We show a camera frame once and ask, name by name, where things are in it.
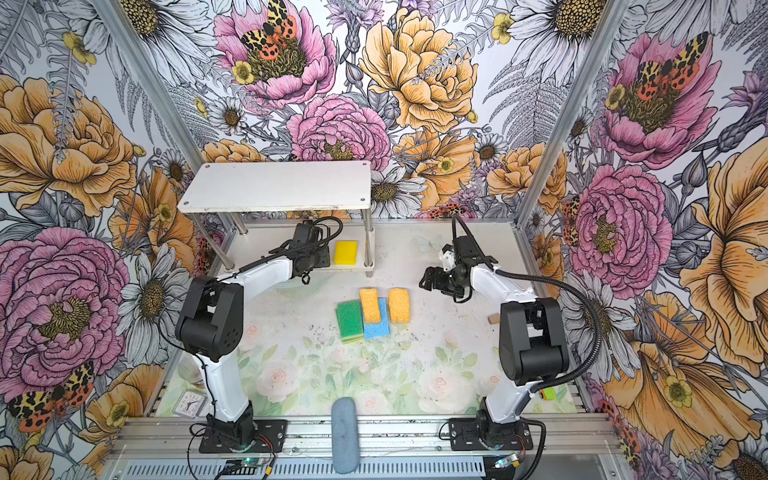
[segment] green sponge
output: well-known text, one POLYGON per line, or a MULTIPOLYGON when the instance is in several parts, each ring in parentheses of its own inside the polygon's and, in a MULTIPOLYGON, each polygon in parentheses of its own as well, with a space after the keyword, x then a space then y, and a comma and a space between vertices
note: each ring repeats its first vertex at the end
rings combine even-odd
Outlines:
POLYGON ((360 302, 353 300, 337 305, 336 319, 339 321, 341 343, 351 343, 362 339, 362 309, 360 302))

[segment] white shelf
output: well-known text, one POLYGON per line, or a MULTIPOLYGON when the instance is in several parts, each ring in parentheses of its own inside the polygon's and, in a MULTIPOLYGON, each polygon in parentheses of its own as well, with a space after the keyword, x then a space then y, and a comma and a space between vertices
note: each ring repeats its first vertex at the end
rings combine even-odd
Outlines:
POLYGON ((205 164, 195 174, 179 211, 264 212, 370 208, 367 161, 205 164))
MULTIPOLYGON (((329 223, 329 225, 331 226, 331 231, 336 229, 334 223, 329 223)), ((249 228, 247 235, 236 235, 232 240, 229 249, 230 258, 235 262, 235 268, 240 268, 254 260, 258 260, 262 255, 269 255, 270 250, 279 247, 282 242, 293 238, 295 229, 295 223, 278 223, 274 226, 267 224, 263 227, 249 228)), ((345 223, 341 234, 337 238, 331 240, 329 244, 331 266, 314 270, 313 274, 320 271, 349 272, 373 270, 373 267, 376 265, 376 252, 374 250, 374 246, 376 245, 375 233, 375 230, 371 232, 371 257, 374 259, 373 265, 369 267, 365 266, 366 228, 362 224, 345 223), (357 240, 357 257, 354 265, 336 265, 333 263, 333 256, 336 253, 336 242, 338 240, 357 240)))

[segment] gray eraser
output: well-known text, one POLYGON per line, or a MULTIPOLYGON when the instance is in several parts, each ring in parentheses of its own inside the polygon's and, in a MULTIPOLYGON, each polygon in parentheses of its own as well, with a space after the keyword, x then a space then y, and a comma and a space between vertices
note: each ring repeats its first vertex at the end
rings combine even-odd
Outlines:
POLYGON ((338 399, 331 407, 331 448, 336 473, 354 472, 360 463, 357 411, 350 397, 338 399))

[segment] printed pink rose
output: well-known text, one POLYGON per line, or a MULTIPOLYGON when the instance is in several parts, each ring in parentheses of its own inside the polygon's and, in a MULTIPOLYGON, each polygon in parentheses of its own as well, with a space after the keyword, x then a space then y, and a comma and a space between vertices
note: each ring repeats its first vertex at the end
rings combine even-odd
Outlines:
POLYGON ((592 124, 591 135, 595 143, 630 162, 643 162, 657 170, 671 164, 707 130, 716 108, 708 108, 712 98, 710 90, 720 70, 720 62, 712 60, 711 36, 697 37, 703 51, 691 70, 687 83, 680 84, 678 77, 659 80, 657 90, 642 91, 647 81, 638 78, 638 68, 645 63, 656 62, 664 68, 674 60, 686 44, 672 46, 672 38, 660 43, 642 34, 629 48, 627 56, 619 62, 619 70, 613 71, 608 84, 611 90, 605 99, 602 115, 592 124))
POLYGON ((0 394, 7 402, 61 385, 92 361, 97 375, 123 351, 115 335, 128 268, 81 230, 48 228, 0 246, 0 394))
POLYGON ((616 171, 603 165, 579 201, 579 246, 571 249, 574 270, 610 284, 617 298, 639 295, 667 261, 672 244, 659 181, 639 165, 616 171))
POLYGON ((232 12, 231 17, 218 15, 214 19, 216 48, 223 52, 219 65, 232 71, 233 84, 246 90, 245 108, 256 113, 326 93, 336 77, 336 44, 331 34, 320 33, 306 7, 299 13, 288 0, 286 7, 295 21, 296 36, 280 46, 277 57, 270 60, 262 58, 259 51, 251 51, 240 40, 249 31, 264 29, 266 6, 259 13, 248 7, 245 15, 232 12))
POLYGON ((286 127, 293 139, 293 154, 301 160, 367 160, 379 171, 389 162, 384 121, 349 98, 335 94, 315 98, 286 127))

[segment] vertical metal post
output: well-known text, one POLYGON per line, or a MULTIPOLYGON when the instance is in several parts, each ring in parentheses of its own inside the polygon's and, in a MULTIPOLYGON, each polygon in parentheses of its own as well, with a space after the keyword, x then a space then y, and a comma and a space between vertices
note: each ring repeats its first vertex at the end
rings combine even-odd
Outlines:
POLYGON ((552 133, 547 140, 544 153, 541 154, 541 163, 531 179, 528 191, 523 197, 523 204, 518 210, 515 225, 524 228, 533 209, 538 203, 541 192, 547 183, 547 178, 558 161, 558 155, 563 148, 566 135, 573 126, 579 112, 579 105, 584 100, 589 88, 594 88, 594 75, 598 71, 605 55, 611 50, 611 43, 618 33, 621 19, 627 12, 629 0, 607 0, 603 8, 603 14, 594 30, 592 42, 589 44, 584 63, 578 67, 565 103, 560 108, 558 119, 554 123, 552 133))
POLYGON ((216 243, 216 241, 211 237, 211 235, 205 230, 205 227, 203 226, 203 222, 200 221, 200 215, 199 214, 190 214, 192 216, 192 221, 194 222, 195 226, 197 226, 197 229, 202 233, 203 237, 205 237, 205 240, 207 240, 208 244, 212 249, 214 249, 214 252, 216 252, 216 255, 221 259, 221 264, 224 265, 224 269, 227 272, 231 272, 235 270, 235 262, 230 259, 227 254, 224 252, 224 250, 219 247, 219 244, 216 243))
MULTIPOLYGON (((120 49, 121 58, 128 62, 131 70, 136 75, 138 83, 154 104, 157 113, 163 118, 163 122, 168 128, 170 135, 178 144, 181 154, 189 163, 192 171, 196 173, 205 164, 203 155, 200 153, 197 144, 195 144, 192 133, 187 128, 184 119, 176 108, 176 104, 170 98, 163 79, 157 73, 157 69, 151 61, 151 56, 147 54, 144 42, 139 38, 139 34, 134 30, 131 21, 125 15, 120 5, 120 0, 98 0, 91 2, 91 4, 96 13, 98 13, 99 18, 106 25, 114 43, 120 49)), ((241 230, 241 226, 243 229, 245 226, 239 214, 222 214, 221 217, 225 223, 227 217, 229 217, 230 221, 237 227, 237 230, 241 234, 245 234, 241 230)))
POLYGON ((245 223, 243 223, 243 217, 240 212, 232 212, 230 215, 232 216, 232 221, 235 223, 235 227, 240 235, 247 235, 248 229, 245 227, 245 223))
POLYGON ((371 209, 361 210, 362 223, 366 226, 366 267, 373 266, 373 255, 371 255, 371 233, 373 232, 373 217, 371 209))

